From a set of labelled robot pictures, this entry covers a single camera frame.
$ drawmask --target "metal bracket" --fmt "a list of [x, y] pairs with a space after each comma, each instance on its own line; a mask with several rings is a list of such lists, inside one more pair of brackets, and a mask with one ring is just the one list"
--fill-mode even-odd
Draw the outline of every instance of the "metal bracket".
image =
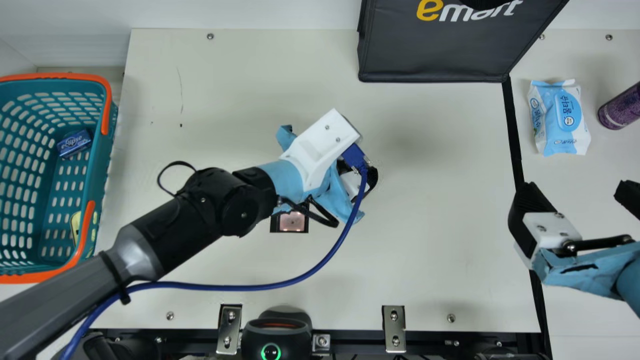
[[240, 346], [242, 305], [221, 305], [218, 317], [218, 347], [216, 354], [236, 355]]
[[311, 353], [314, 355], [328, 354], [331, 349], [331, 335], [329, 334], [314, 334], [313, 345], [311, 346]]
[[382, 307], [382, 329], [385, 331], [385, 350], [389, 354], [406, 352], [404, 306]]

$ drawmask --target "blue package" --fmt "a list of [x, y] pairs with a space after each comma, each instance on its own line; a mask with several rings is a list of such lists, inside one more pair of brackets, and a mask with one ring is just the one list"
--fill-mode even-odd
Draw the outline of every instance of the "blue package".
[[549, 84], [531, 81], [529, 108], [538, 152], [585, 155], [591, 143], [574, 79]]
[[77, 133], [67, 135], [62, 141], [58, 142], [58, 153], [60, 157], [67, 158], [79, 151], [89, 147], [91, 144], [91, 135], [87, 130], [80, 130]]

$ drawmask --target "blue cable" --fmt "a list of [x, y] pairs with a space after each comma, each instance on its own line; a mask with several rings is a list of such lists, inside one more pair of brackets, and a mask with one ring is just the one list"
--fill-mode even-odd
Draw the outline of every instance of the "blue cable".
[[[329, 250], [329, 253], [324, 256], [320, 262], [311, 268], [309, 271], [305, 272], [302, 275], [294, 277], [293, 279], [274, 282], [272, 284], [261, 284], [261, 285], [202, 285], [202, 284], [191, 284], [188, 282], [175, 282], [175, 281], [159, 281], [159, 282], [146, 282], [144, 284], [138, 284], [134, 286], [130, 286], [127, 288], [127, 293], [135, 293], [141, 290], [147, 289], [183, 289], [183, 290], [196, 290], [196, 291], [264, 291], [264, 290], [272, 290], [278, 288], [285, 288], [287, 286], [291, 286], [293, 284], [298, 284], [301, 281], [304, 281], [314, 275], [318, 270], [322, 269], [329, 260], [335, 255], [338, 251], [344, 239], [349, 234], [349, 230], [355, 221], [356, 215], [358, 214], [358, 209], [360, 208], [360, 203], [362, 202], [362, 198], [364, 197], [364, 191], [367, 186], [367, 170], [364, 167], [359, 168], [360, 174], [362, 175], [362, 180], [360, 181], [360, 189], [358, 191], [358, 196], [356, 197], [355, 204], [353, 204], [353, 210], [351, 210], [351, 214], [346, 224], [344, 224], [344, 228], [342, 233], [338, 237], [338, 240], [335, 242], [335, 245]], [[83, 324], [78, 328], [74, 337], [69, 341], [69, 344], [65, 348], [64, 353], [60, 357], [61, 360], [71, 360], [74, 352], [78, 348], [80, 344], [80, 340], [86, 334], [86, 332], [91, 327], [91, 324], [98, 318], [109, 306], [111, 306], [114, 302], [120, 300], [120, 294], [114, 294], [110, 298], [108, 298], [105, 302], [96, 307], [89, 316], [87, 316], [86, 320]]]

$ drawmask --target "emart logo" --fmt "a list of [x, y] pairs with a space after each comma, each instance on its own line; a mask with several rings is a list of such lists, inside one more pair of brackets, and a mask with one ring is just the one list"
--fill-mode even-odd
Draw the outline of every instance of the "emart logo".
[[516, 6], [523, 3], [523, 0], [513, 0], [491, 10], [475, 12], [468, 6], [458, 4], [444, 5], [442, 0], [420, 0], [416, 16], [423, 21], [451, 21], [456, 22], [462, 16], [462, 21], [482, 20], [488, 17], [496, 17], [502, 13], [503, 16], [512, 16]]

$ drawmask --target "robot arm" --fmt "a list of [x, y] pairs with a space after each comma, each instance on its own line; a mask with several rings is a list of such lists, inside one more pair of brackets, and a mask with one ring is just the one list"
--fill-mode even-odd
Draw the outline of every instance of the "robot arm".
[[[615, 198], [639, 217], [640, 184], [621, 182]], [[631, 236], [583, 240], [534, 183], [516, 192], [509, 230], [516, 251], [543, 284], [623, 300], [640, 316], [640, 243]], [[578, 255], [583, 250], [597, 251]]]
[[293, 135], [291, 151], [274, 163], [234, 173], [194, 169], [171, 201], [123, 227], [112, 248], [0, 303], [0, 358], [35, 356], [107, 298], [120, 292], [126, 303], [133, 281], [157, 281], [221, 236], [246, 235], [281, 211], [279, 196], [315, 198], [344, 218], [351, 199], [335, 184], [336, 160], [365, 162], [355, 145], [360, 135], [335, 110], [310, 130]]

